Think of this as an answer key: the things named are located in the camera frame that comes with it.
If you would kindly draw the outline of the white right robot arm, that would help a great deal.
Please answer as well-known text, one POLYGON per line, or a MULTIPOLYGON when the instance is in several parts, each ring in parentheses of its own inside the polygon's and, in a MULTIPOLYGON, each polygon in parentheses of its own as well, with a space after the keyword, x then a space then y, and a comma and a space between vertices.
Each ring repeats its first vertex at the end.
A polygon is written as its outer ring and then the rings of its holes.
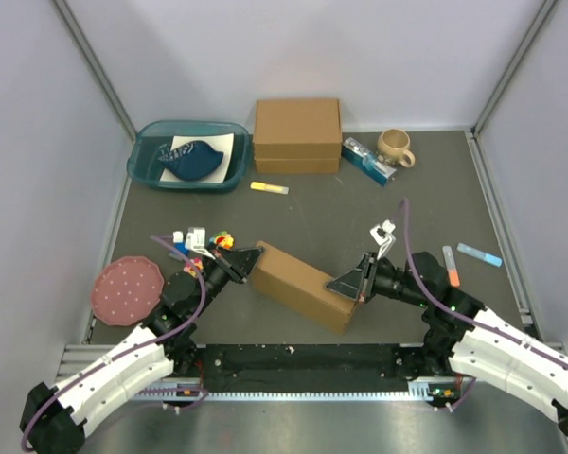
POLYGON ((402 268, 365 253, 355 268, 326 288, 358 304, 380 295, 423 308, 429 329, 422 359, 430 372, 485 381, 540 411, 568 438, 568 356, 452 286, 430 253, 414 253, 402 268))

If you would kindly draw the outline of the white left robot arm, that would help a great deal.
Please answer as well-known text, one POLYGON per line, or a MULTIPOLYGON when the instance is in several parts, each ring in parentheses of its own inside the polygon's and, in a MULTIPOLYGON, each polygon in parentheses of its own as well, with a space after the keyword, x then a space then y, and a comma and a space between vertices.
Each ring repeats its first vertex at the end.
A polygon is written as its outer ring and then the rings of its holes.
POLYGON ((196 320, 229 283, 244 284, 265 249, 213 245, 196 266, 172 274, 157 307, 107 354, 62 382, 27 395, 19 428, 25 453, 77 453, 116 410, 172 373, 195 366, 196 320))

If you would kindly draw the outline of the brown cardboard box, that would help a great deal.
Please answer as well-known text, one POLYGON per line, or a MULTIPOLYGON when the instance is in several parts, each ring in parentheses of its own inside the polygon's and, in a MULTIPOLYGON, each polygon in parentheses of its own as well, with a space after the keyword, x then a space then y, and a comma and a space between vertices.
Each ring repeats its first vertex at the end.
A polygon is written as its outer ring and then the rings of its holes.
POLYGON ((256 246, 263 249, 251 273, 257 291, 333 333, 346 332, 356 303, 326 288, 328 274, 264 241, 256 246))

